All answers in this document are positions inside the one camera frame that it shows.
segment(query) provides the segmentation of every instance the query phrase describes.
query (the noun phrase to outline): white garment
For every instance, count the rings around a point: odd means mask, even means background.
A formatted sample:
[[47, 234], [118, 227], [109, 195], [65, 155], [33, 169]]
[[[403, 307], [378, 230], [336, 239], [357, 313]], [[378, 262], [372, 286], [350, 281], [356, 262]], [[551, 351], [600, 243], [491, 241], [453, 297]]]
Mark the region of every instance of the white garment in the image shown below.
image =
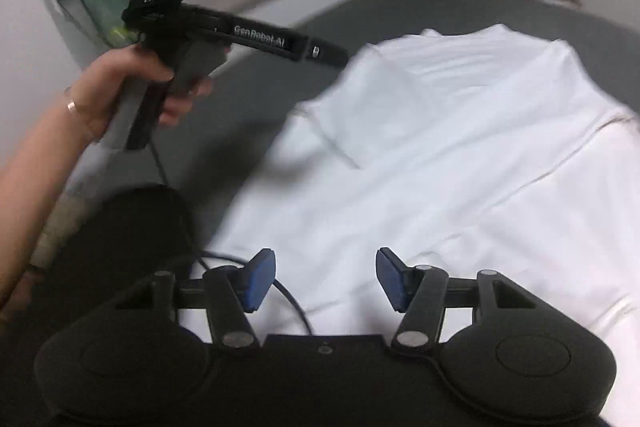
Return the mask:
[[[639, 220], [635, 115], [565, 42], [493, 26], [362, 49], [289, 118], [210, 249], [273, 249], [322, 334], [397, 327], [380, 247], [453, 277], [497, 269], [609, 342], [605, 414], [624, 427], [640, 421]], [[272, 291], [252, 323], [299, 331], [294, 320]], [[202, 314], [183, 323], [207, 336]]]

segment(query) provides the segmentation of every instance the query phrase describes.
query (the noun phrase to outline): human hand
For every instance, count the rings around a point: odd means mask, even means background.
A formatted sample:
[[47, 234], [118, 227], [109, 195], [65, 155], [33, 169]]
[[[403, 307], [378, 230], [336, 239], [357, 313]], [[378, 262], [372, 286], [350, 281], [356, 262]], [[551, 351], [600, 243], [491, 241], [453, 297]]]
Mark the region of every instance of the human hand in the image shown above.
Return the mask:
[[[134, 44], [110, 50], [96, 58], [71, 87], [70, 97], [80, 117], [97, 139], [104, 135], [114, 113], [114, 103], [120, 87], [128, 76], [138, 76], [153, 82], [169, 82], [174, 72], [165, 66], [151, 50]], [[211, 92], [211, 79], [204, 78], [189, 96], [169, 96], [159, 122], [176, 125], [180, 117], [191, 110], [193, 98]]]

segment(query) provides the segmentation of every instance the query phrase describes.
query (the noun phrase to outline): gray ironing board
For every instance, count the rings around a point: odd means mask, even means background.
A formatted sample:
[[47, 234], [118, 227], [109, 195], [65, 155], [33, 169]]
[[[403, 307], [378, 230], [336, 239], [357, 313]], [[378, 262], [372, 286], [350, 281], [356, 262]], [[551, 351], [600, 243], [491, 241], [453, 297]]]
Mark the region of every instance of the gray ironing board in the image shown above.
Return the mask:
[[[300, 26], [356, 52], [434, 28], [464, 34], [503, 23], [545, 39], [564, 39], [602, 89], [640, 110], [640, 35], [604, 20], [532, 0], [347, 0]], [[338, 71], [254, 54], [225, 71], [213, 96], [176, 129], [158, 132], [170, 183], [195, 211], [200, 237], [217, 229], [228, 204], [297, 102], [313, 98]], [[148, 152], [121, 155], [105, 190], [158, 182]]]

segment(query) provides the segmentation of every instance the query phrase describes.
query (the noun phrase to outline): silver bracelet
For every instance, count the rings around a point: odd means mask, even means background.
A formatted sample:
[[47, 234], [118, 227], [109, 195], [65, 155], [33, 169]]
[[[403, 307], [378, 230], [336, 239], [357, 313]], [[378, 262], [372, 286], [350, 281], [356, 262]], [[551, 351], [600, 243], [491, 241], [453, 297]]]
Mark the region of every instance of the silver bracelet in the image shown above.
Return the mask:
[[86, 124], [86, 122], [82, 118], [82, 115], [78, 112], [78, 108], [76, 107], [76, 102], [74, 102], [73, 99], [71, 98], [71, 87], [67, 87], [65, 89], [65, 95], [66, 95], [66, 99], [67, 99], [66, 108], [68, 109], [69, 113], [71, 113], [73, 115], [73, 117], [80, 124], [80, 128], [82, 130], [82, 134], [84, 134], [84, 137], [87, 140], [91, 140], [91, 142], [98, 141], [97, 138], [95, 137], [94, 132]]

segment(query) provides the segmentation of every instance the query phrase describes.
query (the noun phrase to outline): forearm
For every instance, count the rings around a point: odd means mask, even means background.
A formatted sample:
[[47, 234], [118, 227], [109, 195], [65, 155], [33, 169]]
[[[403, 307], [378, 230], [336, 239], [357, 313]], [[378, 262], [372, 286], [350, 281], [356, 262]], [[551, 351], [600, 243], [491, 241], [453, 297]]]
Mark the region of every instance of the forearm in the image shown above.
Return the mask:
[[60, 96], [0, 174], [0, 307], [89, 142]]

